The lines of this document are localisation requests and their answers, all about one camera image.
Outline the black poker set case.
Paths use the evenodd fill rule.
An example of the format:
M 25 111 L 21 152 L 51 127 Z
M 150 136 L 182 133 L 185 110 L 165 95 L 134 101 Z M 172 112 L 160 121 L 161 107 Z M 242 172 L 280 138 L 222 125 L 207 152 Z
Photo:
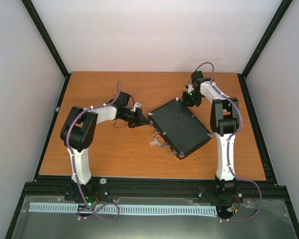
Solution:
M 207 144 L 213 137 L 179 98 L 149 112 L 148 119 L 155 129 L 153 140 L 161 149 L 170 148 L 179 160 Z

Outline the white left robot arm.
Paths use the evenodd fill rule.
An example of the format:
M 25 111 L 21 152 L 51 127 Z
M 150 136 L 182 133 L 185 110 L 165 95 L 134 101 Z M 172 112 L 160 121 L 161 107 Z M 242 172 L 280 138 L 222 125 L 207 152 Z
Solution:
M 96 125 L 110 120 L 123 120 L 129 128 L 149 125 L 150 121 L 143 115 L 141 103 L 136 102 L 129 108 L 132 96 L 119 92 L 115 99 L 101 106 L 81 108 L 73 106 L 60 132 L 60 138 L 71 159 L 72 180 L 79 184 L 76 194 L 82 200 L 93 197 L 94 188 L 88 184 L 92 178 L 89 169 L 89 147 L 92 144 Z

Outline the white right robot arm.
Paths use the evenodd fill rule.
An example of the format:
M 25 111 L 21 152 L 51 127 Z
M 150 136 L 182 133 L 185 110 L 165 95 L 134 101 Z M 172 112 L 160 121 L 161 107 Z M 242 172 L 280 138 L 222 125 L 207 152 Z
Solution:
M 234 180 L 234 141 L 241 119 L 238 99 L 224 94 L 201 71 L 191 74 L 186 88 L 182 101 L 187 107 L 200 106 L 204 97 L 211 103 L 210 127 L 217 141 L 216 178 L 220 182 Z

